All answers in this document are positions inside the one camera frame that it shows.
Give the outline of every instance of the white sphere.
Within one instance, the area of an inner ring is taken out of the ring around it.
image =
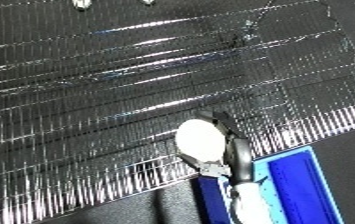
[[[177,130],[177,147],[181,153],[201,162],[215,162],[223,157],[224,135],[210,122],[192,119]]]

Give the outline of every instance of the reflective foil sheet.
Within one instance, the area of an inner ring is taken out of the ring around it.
[[[0,0],[0,223],[194,177],[198,110],[256,157],[353,130],[355,49],[323,1]]]

